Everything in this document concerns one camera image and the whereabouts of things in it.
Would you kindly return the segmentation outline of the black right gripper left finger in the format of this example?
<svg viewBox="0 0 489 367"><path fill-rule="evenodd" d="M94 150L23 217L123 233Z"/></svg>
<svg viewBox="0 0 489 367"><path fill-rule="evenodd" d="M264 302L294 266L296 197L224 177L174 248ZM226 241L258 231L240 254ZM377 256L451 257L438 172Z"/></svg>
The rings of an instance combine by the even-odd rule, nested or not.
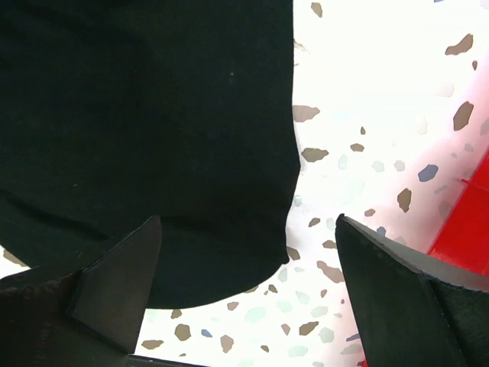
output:
<svg viewBox="0 0 489 367"><path fill-rule="evenodd" d="M162 229L1 279L3 366L124 366L137 345Z"/></svg>

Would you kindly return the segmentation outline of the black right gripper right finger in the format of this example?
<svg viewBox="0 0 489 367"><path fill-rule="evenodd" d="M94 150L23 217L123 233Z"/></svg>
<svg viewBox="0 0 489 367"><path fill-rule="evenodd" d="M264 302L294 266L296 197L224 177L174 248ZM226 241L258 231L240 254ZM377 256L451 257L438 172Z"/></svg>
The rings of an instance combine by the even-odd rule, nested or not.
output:
<svg viewBox="0 0 489 367"><path fill-rule="evenodd" d="M335 240L369 366L486 366L488 278L340 215Z"/></svg>

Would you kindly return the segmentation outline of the black t shirt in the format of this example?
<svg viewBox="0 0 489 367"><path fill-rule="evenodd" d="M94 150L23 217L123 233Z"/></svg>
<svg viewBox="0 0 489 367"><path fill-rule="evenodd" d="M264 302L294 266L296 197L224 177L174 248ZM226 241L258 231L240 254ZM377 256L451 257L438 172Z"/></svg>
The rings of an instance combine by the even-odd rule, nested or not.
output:
<svg viewBox="0 0 489 367"><path fill-rule="evenodd" d="M36 267L159 216L148 305L289 260L290 1L3 1L1 244Z"/></svg>

